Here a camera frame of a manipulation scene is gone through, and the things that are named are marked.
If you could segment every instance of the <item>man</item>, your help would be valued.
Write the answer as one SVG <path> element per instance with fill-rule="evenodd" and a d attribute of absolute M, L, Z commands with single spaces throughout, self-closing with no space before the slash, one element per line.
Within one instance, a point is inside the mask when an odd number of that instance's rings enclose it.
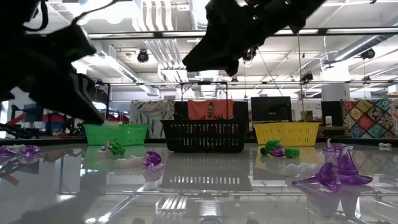
<path fill-rule="evenodd" d="M 218 117 L 215 115 L 215 107 L 213 102 L 210 102 L 207 105 L 207 113 L 200 119 L 218 119 Z"/>

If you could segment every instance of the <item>green basket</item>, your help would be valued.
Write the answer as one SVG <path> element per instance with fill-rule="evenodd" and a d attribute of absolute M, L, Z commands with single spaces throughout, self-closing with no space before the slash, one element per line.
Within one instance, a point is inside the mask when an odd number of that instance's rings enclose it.
<path fill-rule="evenodd" d="M 85 124 L 85 130 L 89 146 L 103 146 L 107 139 L 109 139 L 109 143 L 118 142 L 122 146 L 137 146 L 144 144 L 148 125 L 120 124 L 119 126 L 113 126 Z"/>

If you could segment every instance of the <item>black basket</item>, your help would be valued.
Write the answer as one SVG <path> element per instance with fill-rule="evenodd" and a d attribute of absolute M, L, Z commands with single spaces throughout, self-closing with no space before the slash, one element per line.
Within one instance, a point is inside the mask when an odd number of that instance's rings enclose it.
<path fill-rule="evenodd" d="M 174 152 L 243 150 L 248 122 L 237 120 L 162 121 L 167 147 Z"/>
<path fill-rule="evenodd" d="M 171 154 L 165 163 L 164 189 L 252 191 L 249 153 Z"/>

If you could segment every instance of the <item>patchwork pattern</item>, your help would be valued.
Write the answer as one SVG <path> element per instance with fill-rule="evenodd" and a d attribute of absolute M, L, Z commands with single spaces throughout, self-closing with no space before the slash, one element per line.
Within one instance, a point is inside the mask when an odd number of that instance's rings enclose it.
<path fill-rule="evenodd" d="M 388 99 L 342 101 L 341 107 L 344 125 L 349 128 L 352 137 L 386 139 L 397 137 L 396 118 L 392 115 Z"/>

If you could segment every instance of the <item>black robotic claw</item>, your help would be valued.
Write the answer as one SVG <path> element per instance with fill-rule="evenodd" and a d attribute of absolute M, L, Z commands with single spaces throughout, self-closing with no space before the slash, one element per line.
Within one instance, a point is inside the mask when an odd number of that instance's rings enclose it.
<path fill-rule="evenodd" d="M 235 0 L 211 0 L 206 5 L 206 35 L 184 58 L 188 72 L 238 72 L 245 50 L 264 44 L 267 37 L 289 26 L 297 33 L 325 0 L 259 0 L 239 6 Z"/>

